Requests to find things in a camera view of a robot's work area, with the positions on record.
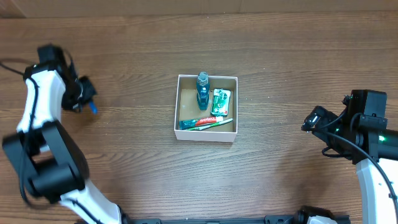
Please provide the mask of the blue disposable razor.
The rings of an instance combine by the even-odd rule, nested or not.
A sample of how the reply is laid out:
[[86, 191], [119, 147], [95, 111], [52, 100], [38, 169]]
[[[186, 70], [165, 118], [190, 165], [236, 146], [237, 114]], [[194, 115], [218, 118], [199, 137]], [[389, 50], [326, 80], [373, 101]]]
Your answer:
[[97, 114], [98, 113], [98, 109], [97, 109], [97, 107], [96, 107], [96, 105], [95, 105], [95, 103], [93, 101], [89, 102], [89, 106], [90, 106], [90, 109], [92, 110], [93, 114]]

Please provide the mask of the red teal toothpaste tube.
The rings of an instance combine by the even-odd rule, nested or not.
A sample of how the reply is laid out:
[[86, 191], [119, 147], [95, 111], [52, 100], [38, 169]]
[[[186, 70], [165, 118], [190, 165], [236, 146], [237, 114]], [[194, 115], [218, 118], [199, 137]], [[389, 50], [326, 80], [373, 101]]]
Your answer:
[[224, 118], [222, 116], [212, 116], [212, 117], [201, 118], [201, 119], [183, 120], [183, 121], [179, 121], [179, 129], [184, 130], [184, 129], [189, 129], [189, 128], [195, 128], [195, 127], [199, 127], [199, 126], [204, 126], [206, 124], [213, 124], [213, 123], [221, 122], [223, 120], [224, 120]]

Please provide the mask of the green white soap packet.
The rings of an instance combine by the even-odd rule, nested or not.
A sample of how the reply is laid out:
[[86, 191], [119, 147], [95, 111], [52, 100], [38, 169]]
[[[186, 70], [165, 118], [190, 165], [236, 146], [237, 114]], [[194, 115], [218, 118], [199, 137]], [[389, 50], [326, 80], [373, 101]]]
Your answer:
[[211, 114], [214, 116], [227, 116], [231, 91], [222, 88], [215, 88], [213, 91], [213, 104]]

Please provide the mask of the teal mouthwash bottle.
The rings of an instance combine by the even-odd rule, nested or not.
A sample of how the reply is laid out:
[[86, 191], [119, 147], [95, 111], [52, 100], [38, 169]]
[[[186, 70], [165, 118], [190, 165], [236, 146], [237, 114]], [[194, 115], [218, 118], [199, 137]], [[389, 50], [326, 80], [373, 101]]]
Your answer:
[[207, 110], [210, 98], [209, 76], [206, 72], [200, 72], [197, 76], [197, 103], [200, 110]]

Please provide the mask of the green white toothbrush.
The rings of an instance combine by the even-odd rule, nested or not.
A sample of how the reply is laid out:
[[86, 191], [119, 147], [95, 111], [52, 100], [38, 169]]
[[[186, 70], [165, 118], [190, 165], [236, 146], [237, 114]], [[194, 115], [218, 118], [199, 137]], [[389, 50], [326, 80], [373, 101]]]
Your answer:
[[222, 125], [228, 124], [228, 123], [230, 123], [232, 121], [233, 121], [233, 118], [230, 118], [230, 119], [227, 119], [225, 121], [219, 121], [219, 122], [216, 122], [216, 123], [213, 123], [213, 124], [207, 124], [207, 125], [204, 125], [204, 126], [188, 128], [187, 131], [202, 131], [202, 130], [213, 128], [213, 127], [216, 127], [216, 126], [222, 126]]

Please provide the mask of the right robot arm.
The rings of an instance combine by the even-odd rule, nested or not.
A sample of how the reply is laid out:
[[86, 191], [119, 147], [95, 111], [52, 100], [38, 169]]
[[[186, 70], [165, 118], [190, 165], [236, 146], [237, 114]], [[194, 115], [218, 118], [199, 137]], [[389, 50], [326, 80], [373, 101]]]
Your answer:
[[326, 144], [324, 156], [345, 158], [356, 167], [363, 223], [397, 223], [397, 131], [387, 128], [387, 94], [352, 90], [340, 115], [314, 107], [302, 131]]

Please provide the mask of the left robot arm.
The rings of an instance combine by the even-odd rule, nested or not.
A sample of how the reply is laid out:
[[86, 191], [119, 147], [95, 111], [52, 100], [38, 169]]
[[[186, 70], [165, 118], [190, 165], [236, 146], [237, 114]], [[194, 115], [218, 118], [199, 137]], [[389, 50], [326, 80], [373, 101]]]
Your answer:
[[27, 198], [46, 198], [79, 215], [84, 223], [128, 223], [121, 207], [109, 201], [90, 180], [86, 158], [61, 124], [63, 110], [79, 113], [85, 105], [97, 112], [96, 90], [79, 77], [70, 53], [47, 44], [37, 49], [39, 62], [21, 74], [27, 86], [24, 114], [16, 133], [2, 148], [19, 178], [23, 201], [36, 210], [47, 205]]

